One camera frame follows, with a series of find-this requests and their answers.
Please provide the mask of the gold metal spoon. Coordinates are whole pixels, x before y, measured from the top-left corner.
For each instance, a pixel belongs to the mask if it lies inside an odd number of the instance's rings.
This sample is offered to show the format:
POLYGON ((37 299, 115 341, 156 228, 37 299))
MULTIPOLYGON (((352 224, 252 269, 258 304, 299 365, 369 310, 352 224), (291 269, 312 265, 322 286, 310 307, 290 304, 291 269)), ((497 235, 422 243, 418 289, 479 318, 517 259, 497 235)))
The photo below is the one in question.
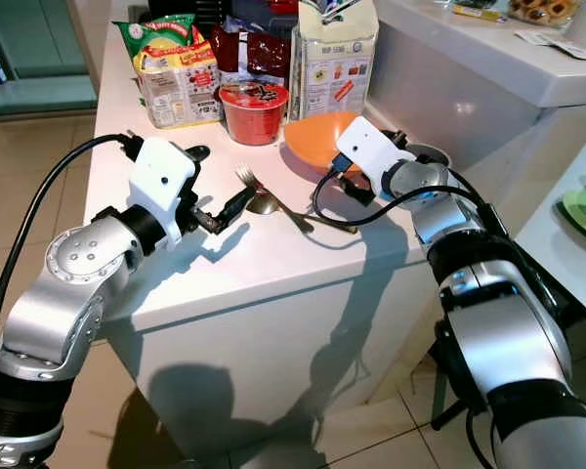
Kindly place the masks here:
POLYGON ((294 211, 289 209, 287 205, 283 204, 274 193, 266 191, 257 192, 253 199, 245 205, 245 210, 248 210, 249 213, 261 215, 283 213, 292 220, 293 224, 298 228, 298 231, 301 231, 303 234, 314 232, 312 222, 320 223, 324 225, 324 227, 337 229, 337 231, 343 231, 348 234, 358 233, 356 227, 346 227, 346 225, 329 223, 327 219, 323 219, 321 216, 294 213, 294 211))

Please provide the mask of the orange plastic bowl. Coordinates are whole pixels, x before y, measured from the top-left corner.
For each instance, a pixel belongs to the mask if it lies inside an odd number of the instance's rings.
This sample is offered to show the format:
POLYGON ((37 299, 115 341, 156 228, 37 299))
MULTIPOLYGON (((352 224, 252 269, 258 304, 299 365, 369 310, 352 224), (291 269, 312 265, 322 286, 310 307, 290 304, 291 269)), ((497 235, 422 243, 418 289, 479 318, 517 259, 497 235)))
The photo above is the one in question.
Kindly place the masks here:
POLYGON ((337 156, 337 142, 358 112, 333 111, 281 126, 280 160, 298 178, 316 182, 337 156))

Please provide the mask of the red instant noodle cup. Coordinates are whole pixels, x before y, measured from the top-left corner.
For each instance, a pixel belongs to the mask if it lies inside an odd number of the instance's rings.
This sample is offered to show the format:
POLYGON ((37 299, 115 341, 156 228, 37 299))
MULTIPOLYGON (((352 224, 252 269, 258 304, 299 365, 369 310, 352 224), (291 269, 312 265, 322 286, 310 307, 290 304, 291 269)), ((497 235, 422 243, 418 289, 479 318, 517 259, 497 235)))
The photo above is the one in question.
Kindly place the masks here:
POLYGON ((219 103, 230 137, 243 145, 269 145, 278 139, 290 94, 283 85, 245 81, 222 85, 219 103))

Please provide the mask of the tall white printed bag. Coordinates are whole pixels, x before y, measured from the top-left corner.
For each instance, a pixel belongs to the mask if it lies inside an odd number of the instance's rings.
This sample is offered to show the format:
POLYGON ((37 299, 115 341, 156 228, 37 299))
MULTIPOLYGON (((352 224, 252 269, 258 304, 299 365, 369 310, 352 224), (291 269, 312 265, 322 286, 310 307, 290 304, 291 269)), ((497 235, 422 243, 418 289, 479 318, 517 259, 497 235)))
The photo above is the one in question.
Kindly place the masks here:
POLYGON ((289 120, 362 113, 379 22, 373 0, 299 0, 292 30, 289 120))

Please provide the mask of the white counter cabinet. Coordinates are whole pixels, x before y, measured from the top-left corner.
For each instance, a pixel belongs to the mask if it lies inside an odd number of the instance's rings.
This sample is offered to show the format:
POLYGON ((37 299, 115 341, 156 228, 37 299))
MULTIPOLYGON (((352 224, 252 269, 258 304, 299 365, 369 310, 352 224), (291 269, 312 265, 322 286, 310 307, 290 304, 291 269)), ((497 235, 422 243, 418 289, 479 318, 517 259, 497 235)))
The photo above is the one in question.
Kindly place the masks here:
MULTIPOLYGON (((547 100, 560 62, 417 0, 375 0, 378 128, 448 153, 516 231, 586 144, 586 99, 547 100)), ((106 321, 115 353, 186 456, 239 457, 269 438, 311 449, 321 415, 387 392, 431 344, 438 285, 403 210, 356 234, 245 214, 143 265, 106 321)))

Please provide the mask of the beige yellow food package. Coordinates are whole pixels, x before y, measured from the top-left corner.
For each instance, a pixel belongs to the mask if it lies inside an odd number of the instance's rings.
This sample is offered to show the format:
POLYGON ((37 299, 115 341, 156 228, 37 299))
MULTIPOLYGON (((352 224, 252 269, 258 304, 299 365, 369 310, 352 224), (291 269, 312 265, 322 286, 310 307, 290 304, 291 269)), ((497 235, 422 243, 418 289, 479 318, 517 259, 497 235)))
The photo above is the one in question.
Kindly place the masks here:
POLYGON ((176 44, 158 37, 142 46, 133 66, 155 128, 186 128, 222 120, 217 98, 222 77, 208 41, 176 44))

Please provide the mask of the dark red food packet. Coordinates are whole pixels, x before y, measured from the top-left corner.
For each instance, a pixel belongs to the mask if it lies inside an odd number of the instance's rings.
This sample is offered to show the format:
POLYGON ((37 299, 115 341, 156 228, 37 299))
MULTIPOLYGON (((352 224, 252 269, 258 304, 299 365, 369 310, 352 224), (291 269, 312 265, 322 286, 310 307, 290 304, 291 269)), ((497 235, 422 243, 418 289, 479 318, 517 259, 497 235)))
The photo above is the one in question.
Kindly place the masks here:
POLYGON ((288 86, 290 45, 287 40, 239 28, 229 31, 214 25, 208 36, 222 84, 267 82, 288 86))

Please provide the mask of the green snack bag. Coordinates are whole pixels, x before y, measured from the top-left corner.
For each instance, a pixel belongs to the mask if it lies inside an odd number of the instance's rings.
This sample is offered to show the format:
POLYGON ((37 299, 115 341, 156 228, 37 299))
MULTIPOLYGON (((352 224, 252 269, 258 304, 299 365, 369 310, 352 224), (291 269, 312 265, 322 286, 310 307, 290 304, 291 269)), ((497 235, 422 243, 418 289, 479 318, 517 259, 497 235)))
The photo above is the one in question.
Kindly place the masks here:
POLYGON ((182 56, 193 51, 200 34, 194 14, 174 14, 145 22, 114 21, 136 72, 180 68, 182 56))

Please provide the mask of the flat yellow pack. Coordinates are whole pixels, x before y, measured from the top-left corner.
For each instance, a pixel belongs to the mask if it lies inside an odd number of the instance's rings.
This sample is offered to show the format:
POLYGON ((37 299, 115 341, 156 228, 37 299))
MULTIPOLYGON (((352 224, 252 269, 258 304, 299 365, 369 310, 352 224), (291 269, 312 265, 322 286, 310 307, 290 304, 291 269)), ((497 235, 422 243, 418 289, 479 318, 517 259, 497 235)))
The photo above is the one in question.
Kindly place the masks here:
POLYGON ((452 4, 449 6, 450 12, 459 17, 473 18, 489 22, 504 23, 507 21, 507 15, 502 12, 495 12, 489 8, 473 8, 461 4, 452 4))

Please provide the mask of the black chair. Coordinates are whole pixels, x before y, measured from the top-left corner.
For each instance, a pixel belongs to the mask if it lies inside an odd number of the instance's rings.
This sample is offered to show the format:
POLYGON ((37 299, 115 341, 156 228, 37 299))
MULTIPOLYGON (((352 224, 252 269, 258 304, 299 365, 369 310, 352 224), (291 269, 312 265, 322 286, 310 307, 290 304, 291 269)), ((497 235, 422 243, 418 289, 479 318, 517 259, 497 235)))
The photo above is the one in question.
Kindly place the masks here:
POLYGON ((444 362, 444 345, 443 339, 446 332, 441 330, 440 324, 437 324, 435 331, 435 340, 430 348, 430 357, 435 363, 435 381, 433 381, 433 401, 432 410, 436 412, 430 420, 430 425, 433 432, 439 432, 445 425, 452 423, 455 418, 458 418, 464 410, 463 404, 458 401, 447 403, 448 393, 450 390, 448 375, 443 370, 444 362))

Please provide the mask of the teal door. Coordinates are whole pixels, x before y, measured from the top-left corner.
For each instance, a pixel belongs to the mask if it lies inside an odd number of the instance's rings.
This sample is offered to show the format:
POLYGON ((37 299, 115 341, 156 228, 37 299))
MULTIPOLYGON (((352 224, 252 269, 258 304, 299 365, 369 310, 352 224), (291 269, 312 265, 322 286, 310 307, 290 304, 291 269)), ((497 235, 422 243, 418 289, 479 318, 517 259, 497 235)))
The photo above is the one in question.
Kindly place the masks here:
POLYGON ((92 110, 97 91, 65 0, 0 0, 0 119, 92 110))

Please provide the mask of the white paper sheet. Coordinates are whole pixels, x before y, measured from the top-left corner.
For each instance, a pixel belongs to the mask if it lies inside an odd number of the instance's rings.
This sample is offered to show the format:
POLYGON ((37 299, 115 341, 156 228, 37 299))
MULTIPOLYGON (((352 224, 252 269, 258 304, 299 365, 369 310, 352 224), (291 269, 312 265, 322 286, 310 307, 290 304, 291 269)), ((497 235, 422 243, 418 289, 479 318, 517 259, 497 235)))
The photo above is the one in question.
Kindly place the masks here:
POLYGON ((571 43, 565 37, 557 34, 549 34, 549 32, 542 32, 537 30, 517 30, 515 35, 520 37, 524 43, 534 46, 551 46, 569 54, 571 57, 579 60, 586 60, 586 49, 583 46, 571 43))

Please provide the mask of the clear cookie pack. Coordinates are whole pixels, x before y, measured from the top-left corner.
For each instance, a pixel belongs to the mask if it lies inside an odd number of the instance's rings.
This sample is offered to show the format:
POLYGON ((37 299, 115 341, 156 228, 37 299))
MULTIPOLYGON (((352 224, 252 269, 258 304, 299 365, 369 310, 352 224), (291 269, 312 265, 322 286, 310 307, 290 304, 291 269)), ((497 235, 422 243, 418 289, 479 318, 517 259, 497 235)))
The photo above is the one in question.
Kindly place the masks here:
POLYGON ((530 25, 562 27, 582 4, 583 0, 508 0, 508 14, 530 25))

